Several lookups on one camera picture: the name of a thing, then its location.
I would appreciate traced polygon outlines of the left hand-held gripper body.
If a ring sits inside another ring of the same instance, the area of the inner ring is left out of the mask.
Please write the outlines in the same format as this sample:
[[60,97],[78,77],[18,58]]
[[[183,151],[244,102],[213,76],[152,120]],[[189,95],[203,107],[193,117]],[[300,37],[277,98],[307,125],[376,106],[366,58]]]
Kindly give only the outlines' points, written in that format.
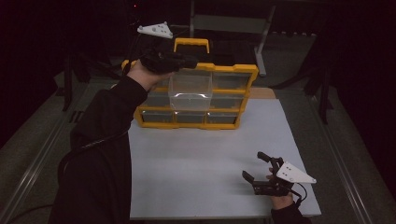
[[[137,28],[141,35],[150,35],[164,39],[172,39],[173,33],[170,31],[167,22]],[[176,72],[181,66],[181,56],[174,52],[159,51],[155,48],[144,49],[140,57],[140,62],[155,74],[167,74]]]

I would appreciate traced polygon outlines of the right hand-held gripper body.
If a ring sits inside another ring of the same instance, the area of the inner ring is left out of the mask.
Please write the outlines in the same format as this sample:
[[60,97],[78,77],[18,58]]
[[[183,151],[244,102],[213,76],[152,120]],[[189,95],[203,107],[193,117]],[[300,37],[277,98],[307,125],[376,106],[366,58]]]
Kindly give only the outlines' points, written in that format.
[[256,195],[286,196],[290,192],[299,196],[292,187],[294,184],[316,184],[317,180],[282,158],[261,157],[261,160],[272,165],[273,178],[267,181],[257,181],[251,177],[251,186]]

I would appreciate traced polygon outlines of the clear plastic drawer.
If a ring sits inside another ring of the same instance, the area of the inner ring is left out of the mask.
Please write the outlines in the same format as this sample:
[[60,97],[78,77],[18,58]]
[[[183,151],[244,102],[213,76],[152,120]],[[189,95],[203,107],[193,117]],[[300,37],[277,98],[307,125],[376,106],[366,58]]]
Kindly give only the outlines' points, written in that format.
[[180,70],[169,79],[168,97],[176,111],[207,111],[212,96],[211,72]]

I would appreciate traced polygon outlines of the yellow parts organizer cabinet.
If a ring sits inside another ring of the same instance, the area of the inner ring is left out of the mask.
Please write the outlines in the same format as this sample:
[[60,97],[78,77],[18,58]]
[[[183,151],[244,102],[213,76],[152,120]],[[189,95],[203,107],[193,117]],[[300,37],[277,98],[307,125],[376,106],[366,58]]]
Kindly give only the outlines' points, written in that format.
[[144,128],[159,128],[159,129],[175,129],[175,128],[197,128],[207,130],[233,130],[240,124],[242,114],[245,112],[248,98],[250,95],[250,87],[252,82],[256,79],[259,68],[255,64],[249,43],[243,41],[211,41],[202,38],[176,38],[174,40],[146,40],[142,41],[130,51],[127,59],[122,62],[121,67],[126,70],[129,65],[134,64],[134,60],[141,57],[144,49],[155,48],[159,51],[174,52],[182,55],[190,55],[197,58],[197,66],[195,69],[200,71],[219,71],[226,73],[247,73],[249,74],[249,82],[247,84],[247,99],[244,102],[242,113],[237,119],[234,126],[230,125],[206,125],[204,127],[191,127],[189,125],[182,127],[172,126],[146,126],[141,124],[139,118],[134,112],[134,119]]

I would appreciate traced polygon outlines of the person's left hand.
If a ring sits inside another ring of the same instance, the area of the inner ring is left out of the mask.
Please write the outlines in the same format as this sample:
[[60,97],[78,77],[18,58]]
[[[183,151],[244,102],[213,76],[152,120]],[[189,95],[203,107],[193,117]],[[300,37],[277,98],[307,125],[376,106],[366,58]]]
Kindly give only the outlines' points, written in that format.
[[127,77],[140,84],[145,91],[152,90],[157,83],[170,78],[172,75],[173,73],[157,75],[149,71],[139,60],[134,63],[127,73]]

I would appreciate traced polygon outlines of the person's right hand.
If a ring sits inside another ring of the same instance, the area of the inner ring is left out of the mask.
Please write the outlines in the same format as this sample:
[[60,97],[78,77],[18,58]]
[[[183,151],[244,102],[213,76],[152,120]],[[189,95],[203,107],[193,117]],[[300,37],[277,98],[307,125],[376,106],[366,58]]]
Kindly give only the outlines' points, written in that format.
[[286,208],[294,203],[291,192],[289,192],[286,196],[271,196],[270,200],[274,210]]

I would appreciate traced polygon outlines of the grid of small closed drawers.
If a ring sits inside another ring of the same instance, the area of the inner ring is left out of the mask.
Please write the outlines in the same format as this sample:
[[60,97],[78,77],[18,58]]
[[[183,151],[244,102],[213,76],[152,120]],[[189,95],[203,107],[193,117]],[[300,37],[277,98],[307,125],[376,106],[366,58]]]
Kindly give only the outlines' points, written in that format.
[[212,73],[213,96],[207,111],[176,111],[168,97],[169,79],[148,94],[136,116],[146,126],[204,127],[237,123],[247,99],[249,74],[208,71]]

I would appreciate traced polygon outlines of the white table cover board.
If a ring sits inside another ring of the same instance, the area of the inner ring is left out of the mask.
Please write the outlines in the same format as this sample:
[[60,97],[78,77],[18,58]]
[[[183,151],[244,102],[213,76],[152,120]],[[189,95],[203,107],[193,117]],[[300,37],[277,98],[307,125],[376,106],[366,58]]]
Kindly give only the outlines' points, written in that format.
[[263,180],[262,151],[304,168],[281,103],[248,101],[236,130],[129,130],[132,219],[268,217],[271,201],[242,177]]

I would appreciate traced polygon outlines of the dark metal stand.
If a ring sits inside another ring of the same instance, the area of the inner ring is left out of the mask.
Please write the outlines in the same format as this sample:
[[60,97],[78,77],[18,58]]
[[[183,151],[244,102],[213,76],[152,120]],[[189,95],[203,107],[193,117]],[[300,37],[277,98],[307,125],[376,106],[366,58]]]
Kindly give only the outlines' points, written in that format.
[[91,76],[87,69],[87,57],[83,53],[68,54],[64,60],[64,108],[66,111],[73,100],[73,77],[78,82],[88,83]]
[[318,114],[321,121],[327,124],[327,110],[330,107],[329,89],[331,83],[331,70],[327,66],[314,66],[299,71],[294,77],[291,77],[279,84],[270,86],[273,90],[282,90],[291,84],[300,80],[307,79],[303,91],[305,95],[314,96],[319,91]]

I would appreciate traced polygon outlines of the metal floor rail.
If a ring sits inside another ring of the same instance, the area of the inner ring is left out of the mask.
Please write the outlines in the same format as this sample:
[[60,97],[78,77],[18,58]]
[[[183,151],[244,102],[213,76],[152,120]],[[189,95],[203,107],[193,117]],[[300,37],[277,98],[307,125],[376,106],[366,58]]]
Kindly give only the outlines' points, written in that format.
[[324,135],[324,138],[329,145],[330,152],[332,154],[332,162],[334,164],[335,170],[339,175],[343,187],[346,191],[346,196],[351,204],[354,211],[355,217],[357,218],[359,224],[373,224],[373,220],[362,200],[359,190],[352,178],[351,173],[347,169],[347,165],[339,151],[338,146],[335,143],[332,132],[329,127],[322,121],[320,115],[318,114],[318,101],[315,96],[306,96],[307,102],[309,104],[310,110],[314,113],[314,118],[318,123],[318,126]]
[[47,224],[77,112],[40,107],[0,153],[0,224]]

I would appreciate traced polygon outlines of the grey metal stand frame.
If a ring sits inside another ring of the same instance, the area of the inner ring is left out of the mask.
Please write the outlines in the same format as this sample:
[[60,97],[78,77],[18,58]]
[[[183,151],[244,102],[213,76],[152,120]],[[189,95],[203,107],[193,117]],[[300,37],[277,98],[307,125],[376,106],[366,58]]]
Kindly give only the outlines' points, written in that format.
[[272,19],[276,12],[276,6],[270,6],[264,19],[229,17],[197,14],[195,12],[196,0],[190,0],[190,37],[194,37],[196,30],[260,34],[261,42],[254,48],[256,64],[259,68],[259,75],[266,77],[267,72],[262,57],[263,47],[269,35]]

